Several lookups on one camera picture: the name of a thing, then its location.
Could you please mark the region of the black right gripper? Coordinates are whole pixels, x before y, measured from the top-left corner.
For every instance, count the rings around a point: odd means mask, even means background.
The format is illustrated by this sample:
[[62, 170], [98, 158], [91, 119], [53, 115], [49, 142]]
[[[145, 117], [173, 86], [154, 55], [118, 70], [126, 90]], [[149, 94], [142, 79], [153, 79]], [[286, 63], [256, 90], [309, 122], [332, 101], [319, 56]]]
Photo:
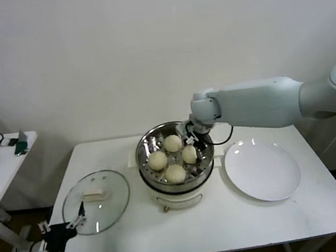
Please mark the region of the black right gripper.
[[200, 132], [203, 126], [198, 121], [188, 122], [185, 127], [185, 143], [195, 145], [197, 161], [203, 161], [206, 158], [206, 143], [204, 143], [203, 134]]

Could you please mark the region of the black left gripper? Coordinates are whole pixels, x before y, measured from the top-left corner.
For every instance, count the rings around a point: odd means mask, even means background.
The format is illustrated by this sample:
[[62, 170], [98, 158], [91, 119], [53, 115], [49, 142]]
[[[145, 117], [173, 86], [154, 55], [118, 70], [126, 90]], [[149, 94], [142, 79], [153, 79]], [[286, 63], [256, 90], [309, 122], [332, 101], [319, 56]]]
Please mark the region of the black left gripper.
[[43, 239], [46, 241], [47, 252], [65, 252], [67, 242], [77, 235], [76, 229], [79, 229], [86, 222], [84, 210], [84, 202], [80, 203], [80, 207], [75, 217], [69, 223], [62, 223], [49, 226], [47, 221], [37, 223]]

